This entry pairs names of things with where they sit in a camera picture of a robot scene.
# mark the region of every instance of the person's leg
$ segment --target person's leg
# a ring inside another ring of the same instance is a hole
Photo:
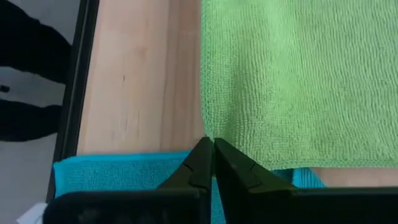
[[[55,29],[0,0],[0,66],[66,83],[71,46]]]
[[[61,106],[0,100],[0,141],[30,141],[58,132]]]

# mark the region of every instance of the black frame edge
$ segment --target black frame edge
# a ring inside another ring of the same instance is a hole
[[[76,155],[99,4],[100,0],[80,1],[53,163]],[[54,196],[55,177],[51,167],[46,202],[49,203]]]

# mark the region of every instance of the fabric texture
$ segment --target fabric texture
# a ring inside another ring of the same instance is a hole
[[[205,132],[268,169],[398,166],[398,1],[202,0]]]
[[[188,153],[189,151],[71,157],[53,165],[55,197],[77,191],[154,189],[174,172]],[[290,182],[292,179],[297,179],[292,176],[292,170],[275,170],[274,173]],[[301,183],[320,182],[315,175],[300,177],[315,178],[315,180],[303,180]],[[225,223],[215,179],[213,179],[211,197],[212,223]]]

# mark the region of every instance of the green microfiber towel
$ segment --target green microfiber towel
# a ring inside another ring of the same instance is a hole
[[[205,132],[267,169],[398,167],[397,0],[202,0]]]

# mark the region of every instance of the wooden surface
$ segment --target wooden surface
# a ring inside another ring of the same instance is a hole
[[[101,0],[78,153],[194,146],[199,56],[200,0]],[[329,186],[398,185],[397,169],[313,170]]]

